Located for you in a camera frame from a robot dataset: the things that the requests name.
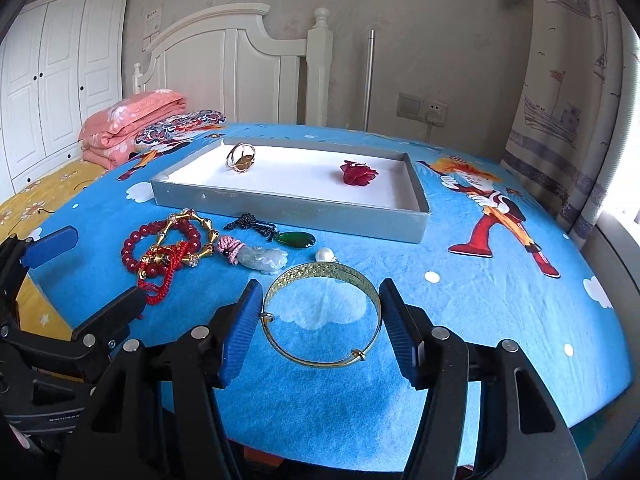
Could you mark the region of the pale jade pendant pink knot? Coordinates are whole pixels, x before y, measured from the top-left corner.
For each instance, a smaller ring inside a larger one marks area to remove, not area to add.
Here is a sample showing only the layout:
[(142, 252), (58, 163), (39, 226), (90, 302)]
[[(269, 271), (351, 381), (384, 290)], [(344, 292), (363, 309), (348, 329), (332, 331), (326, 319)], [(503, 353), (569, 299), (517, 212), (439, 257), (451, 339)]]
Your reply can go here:
[(239, 264), (263, 274), (276, 274), (288, 264), (288, 253), (285, 250), (248, 246), (231, 235), (219, 237), (215, 249), (232, 266)]

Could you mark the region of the gold bangle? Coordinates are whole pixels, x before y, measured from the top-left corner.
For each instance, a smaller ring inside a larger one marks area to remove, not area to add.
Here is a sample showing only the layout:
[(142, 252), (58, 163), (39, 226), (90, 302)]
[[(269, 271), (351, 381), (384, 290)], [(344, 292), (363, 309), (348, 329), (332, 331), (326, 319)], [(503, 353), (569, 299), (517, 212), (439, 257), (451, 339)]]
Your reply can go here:
[[(278, 292), (283, 292), (287, 287), (295, 283), (308, 280), (326, 280), (330, 285), (338, 285), (338, 305), (329, 306), (326, 294), (322, 292), (320, 300), (312, 300), (311, 306), (302, 304), (298, 307), (280, 307), (276, 313), (269, 310)], [(321, 330), (324, 326), (332, 324), (346, 325), (356, 321), (366, 313), (366, 307), (375, 310), (375, 328), (361, 348), (353, 348), (349, 355), (337, 361), (311, 361), (302, 359), (283, 348), (273, 335), (270, 324), (280, 318), (285, 323), (295, 323), (298, 327), (308, 332)], [(269, 286), (259, 315), (262, 331), (271, 347), (285, 359), (311, 368), (340, 368), (351, 366), (364, 361), (372, 349), (383, 324), (383, 311), (380, 297), (374, 285), (365, 275), (350, 266), (338, 262), (310, 262), (292, 266), (281, 273)]]

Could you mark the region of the white pearl earring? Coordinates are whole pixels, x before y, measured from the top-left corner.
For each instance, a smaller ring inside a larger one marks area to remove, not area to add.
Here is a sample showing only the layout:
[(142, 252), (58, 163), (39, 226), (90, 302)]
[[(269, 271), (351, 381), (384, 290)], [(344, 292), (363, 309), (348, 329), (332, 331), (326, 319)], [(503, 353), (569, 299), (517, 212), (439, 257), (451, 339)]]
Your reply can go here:
[(334, 262), (336, 260), (334, 251), (329, 247), (321, 247), (316, 251), (314, 258), (318, 262)]

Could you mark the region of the red flower hair clip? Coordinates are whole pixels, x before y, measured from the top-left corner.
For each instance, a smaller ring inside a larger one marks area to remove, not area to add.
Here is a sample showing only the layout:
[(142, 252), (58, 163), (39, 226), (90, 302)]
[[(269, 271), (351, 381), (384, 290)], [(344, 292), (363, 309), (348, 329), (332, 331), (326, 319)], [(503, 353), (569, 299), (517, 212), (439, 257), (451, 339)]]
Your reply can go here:
[(341, 166), (343, 182), (351, 186), (367, 186), (377, 176), (378, 172), (366, 164), (345, 160)]

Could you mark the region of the black flower brooch gold clip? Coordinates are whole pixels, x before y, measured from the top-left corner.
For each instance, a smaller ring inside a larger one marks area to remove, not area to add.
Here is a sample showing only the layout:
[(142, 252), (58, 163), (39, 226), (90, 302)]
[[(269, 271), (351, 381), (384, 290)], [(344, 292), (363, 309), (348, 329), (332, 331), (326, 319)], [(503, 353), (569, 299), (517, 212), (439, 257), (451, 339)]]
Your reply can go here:
[(244, 174), (253, 167), (256, 150), (252, 144), (238, 143), (231, 149), (226, 158), (226, 166), (238, 174)]

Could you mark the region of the yellow floral bed sheet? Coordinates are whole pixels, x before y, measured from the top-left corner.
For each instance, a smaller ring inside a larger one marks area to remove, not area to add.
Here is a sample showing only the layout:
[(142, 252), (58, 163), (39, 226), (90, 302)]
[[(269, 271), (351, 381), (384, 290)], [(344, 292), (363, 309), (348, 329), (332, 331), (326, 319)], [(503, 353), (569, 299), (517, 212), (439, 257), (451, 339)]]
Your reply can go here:
[[(23, 191), (1, 204), (1, 240), (11, 234), (19, 238), (36, 238), (44, 220), (105, 173), (105, 169), (92, 162), (75, 160), (53, 174), (29, 183)], [(55, 339), (70, 339), (70, 326), (30, 278), (25, 278), (17, 295), (17, 307), (22, 330)]]

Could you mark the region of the blue cartoon tablecloth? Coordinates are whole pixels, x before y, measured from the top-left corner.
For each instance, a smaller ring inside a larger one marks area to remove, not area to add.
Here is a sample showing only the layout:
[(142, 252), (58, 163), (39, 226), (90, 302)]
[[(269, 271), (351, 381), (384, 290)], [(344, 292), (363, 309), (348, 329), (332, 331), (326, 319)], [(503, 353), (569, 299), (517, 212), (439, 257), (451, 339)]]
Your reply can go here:
[[(134, 284), (122, 263), (126, 237), (164, 220), (151, 181), (201, 148), (231, 150), (246, 139), (380, 148), (410, 157), (430, 211), (419, 243), (314, 232), (317, 248), (373, 285), (392, 280), (407, 304), (463, 340), (516, 341), (564, 420), (576, 425), (622, 394), (634, 366), (608, 296), (574, 243), (502, 167), (469, 155), (457, 162), (487, 172), (499, 200), (514, 206), (540, 253), (501, 224), (480, 226), (483, 206), (466, 181), (436, 174), (442, 148), (346, 130), (234, 125), (165, 146), (156, 159), (112, 170), (43, 223), (72, 226), (77, 245), (32, 271), (40, 292), (78, 327)], [(370, 298), (340, 278), (302, 278), (268, 304), (240, 374), (216, 394), (228, 437), (300, 462), (398, 471), (407, 461), (426, 395), (401, 375)]]

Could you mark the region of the pink folded blanket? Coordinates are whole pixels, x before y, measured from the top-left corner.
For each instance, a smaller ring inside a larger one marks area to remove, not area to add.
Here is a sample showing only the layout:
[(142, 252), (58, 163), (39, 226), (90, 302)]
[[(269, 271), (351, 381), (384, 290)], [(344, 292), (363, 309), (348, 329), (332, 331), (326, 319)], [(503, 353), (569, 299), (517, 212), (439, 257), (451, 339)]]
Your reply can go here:
[(88, 117), (78, 141), (81, 158), (106, 170), (122, 166), (134, 153), (134, 138), (145, 127), (186, 109), (186, 97), (169, 89), (134, 94)]

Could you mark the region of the grey shallow tray box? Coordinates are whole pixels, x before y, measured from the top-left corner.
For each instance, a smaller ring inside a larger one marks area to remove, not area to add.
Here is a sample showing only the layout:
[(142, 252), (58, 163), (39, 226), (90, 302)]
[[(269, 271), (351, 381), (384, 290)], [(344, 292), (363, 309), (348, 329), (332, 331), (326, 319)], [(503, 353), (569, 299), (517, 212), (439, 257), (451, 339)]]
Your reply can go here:
[[(244, 174), (226, 166), (233, 140), (217, 139), (152, 177), (157, 205), (279, 226), (418, 244), (430, 205), (408, 154), (398, 151), (248, 138), (255, 163)], [(378, 172), (367, 186), (343, 182), (345, 160)]]

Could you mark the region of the patterned round cushion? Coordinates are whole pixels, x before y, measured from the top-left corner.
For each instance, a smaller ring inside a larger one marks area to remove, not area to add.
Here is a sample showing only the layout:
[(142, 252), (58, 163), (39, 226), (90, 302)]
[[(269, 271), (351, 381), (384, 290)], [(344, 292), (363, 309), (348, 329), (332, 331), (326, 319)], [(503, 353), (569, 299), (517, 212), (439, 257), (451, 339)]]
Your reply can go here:
[(196, 110), (175, 114), (142, 128), (134, 137), (134, 148), (142, 152), (157, 144), (184, 139), (192, 132), (216, 129), (226, 122), (219, 110)]

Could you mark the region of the white wardrobe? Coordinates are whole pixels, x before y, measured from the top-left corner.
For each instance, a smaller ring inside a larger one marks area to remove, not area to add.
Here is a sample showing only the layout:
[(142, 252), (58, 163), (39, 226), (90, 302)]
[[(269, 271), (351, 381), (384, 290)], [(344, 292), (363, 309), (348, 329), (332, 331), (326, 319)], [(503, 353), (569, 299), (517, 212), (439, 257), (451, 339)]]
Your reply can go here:
[(1, 43), (1, 197), (81, 156), (84, 121), (122, 99), (127, 0), (37, 0)]

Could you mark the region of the white bed headboard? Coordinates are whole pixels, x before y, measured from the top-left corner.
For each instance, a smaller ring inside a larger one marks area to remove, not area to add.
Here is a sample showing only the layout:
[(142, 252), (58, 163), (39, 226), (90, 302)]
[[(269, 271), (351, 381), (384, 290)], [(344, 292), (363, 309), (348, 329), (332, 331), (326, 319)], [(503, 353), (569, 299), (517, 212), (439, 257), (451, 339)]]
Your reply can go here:
[(228, 122), (324, 127), (328, 121), (333, 32), (330, 11), (314, 10), (303, 39), (274, 39), (270, 6), (213, 6), (163, 30), (134, 64), (132, 92), (170, 89), (189, 110), (220, 110)]

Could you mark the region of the silver metal pole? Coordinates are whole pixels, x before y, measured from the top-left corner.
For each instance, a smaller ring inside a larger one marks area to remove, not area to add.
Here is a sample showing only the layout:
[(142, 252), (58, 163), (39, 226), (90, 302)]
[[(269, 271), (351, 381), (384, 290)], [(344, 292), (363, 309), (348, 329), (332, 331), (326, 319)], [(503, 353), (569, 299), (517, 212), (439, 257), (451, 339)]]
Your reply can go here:
[(375, 36), (376, 36), (375, 30), (371, 29), (369, 32), (369, 39), (368, 39), (366, 80), (364, 81), (364, 91), (363, 91), (363, 109), (362, 109), (363, 111), (362, 130), (363, 131), (369, 130), (373, 71), (374, 71)]

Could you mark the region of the ship print curtain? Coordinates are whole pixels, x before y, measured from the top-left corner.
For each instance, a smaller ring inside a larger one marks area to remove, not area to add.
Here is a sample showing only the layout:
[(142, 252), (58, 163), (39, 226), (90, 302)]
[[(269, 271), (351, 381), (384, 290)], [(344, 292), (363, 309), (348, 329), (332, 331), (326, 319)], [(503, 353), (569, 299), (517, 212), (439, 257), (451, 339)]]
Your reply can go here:
[(533, 0), (524, 86), (501, 163), (577, 247), (620, 166), (625, 37), (615, 0)]

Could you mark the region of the wall socket with plug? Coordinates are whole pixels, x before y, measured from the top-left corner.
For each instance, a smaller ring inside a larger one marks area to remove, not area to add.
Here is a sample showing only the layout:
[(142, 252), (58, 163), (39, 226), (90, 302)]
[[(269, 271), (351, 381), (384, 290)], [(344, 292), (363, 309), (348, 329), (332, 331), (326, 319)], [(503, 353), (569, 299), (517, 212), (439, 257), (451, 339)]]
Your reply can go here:
[(424, 124), (443, 127), (446, 124), (448, 105), (443, 102), (421, 98), (413, 94), (398, 94), (396, 116)]

